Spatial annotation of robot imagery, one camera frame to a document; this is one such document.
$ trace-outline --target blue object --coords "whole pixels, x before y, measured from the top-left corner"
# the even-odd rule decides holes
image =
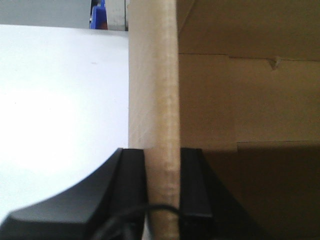
[[[101,29],[101,25],[107,23],[107,12],[105,0],[101,0],[100,5],[92,8],[90,29]]]

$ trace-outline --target cardboard box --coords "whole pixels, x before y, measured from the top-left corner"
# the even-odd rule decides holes
[[[180,147],[276,239],[320,239],[320,4],[132,0],[129,146],[149,200],[179,206]],[[179,239],[157,213],[155,239]]]

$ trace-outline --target black cable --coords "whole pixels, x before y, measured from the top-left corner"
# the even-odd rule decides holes
[[[187,222],[187,217],[177,208],[167,204],[142,205],[128,208],[112,216],[93,234],[91,240],[111,240],[114,236],[122,234],[124,240],[136,240],[128,220],[136,216],[145,215],[154,211],[168,211],[177,215],[182,221]]]

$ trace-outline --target brown cardboard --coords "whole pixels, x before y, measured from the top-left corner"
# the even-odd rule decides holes
[[[179,52],[320,60],[319,13],[316,0],[196,0]]]
[[[179,206],[178,42],[174,0],[134,0],[129,31],[129,147],[145,149],[151,204]],[[152,218],[156,240],[179,238],[168,212]]]
[[[270,234],[319,240],[320,4],[178,0],[177,19],[175,4],[130,3],[129,146],[151,203],[178,206],[179,148],[202,148]],[[171,215],[152,225],[178,239]]]
[[[320,62],[180,54],[183,147],[277,239],[320,236]]]

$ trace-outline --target white surface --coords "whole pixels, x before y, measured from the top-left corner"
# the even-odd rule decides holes
[[[0,25],[0,222],[127,139],[126,32]]]

